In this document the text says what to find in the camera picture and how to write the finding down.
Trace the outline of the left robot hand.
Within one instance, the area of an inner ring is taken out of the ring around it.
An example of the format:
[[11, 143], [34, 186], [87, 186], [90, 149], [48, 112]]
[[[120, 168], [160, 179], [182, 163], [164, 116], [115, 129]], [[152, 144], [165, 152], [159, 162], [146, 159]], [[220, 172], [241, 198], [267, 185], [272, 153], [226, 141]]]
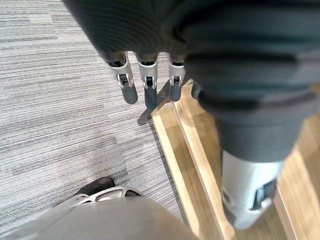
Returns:
[[273, 203], [306, 118], [319, 111], [317, 0], [66, 0], [99, 55], [166, 52], [199, 86], [221, 147], [221, 198], [236, 229]]

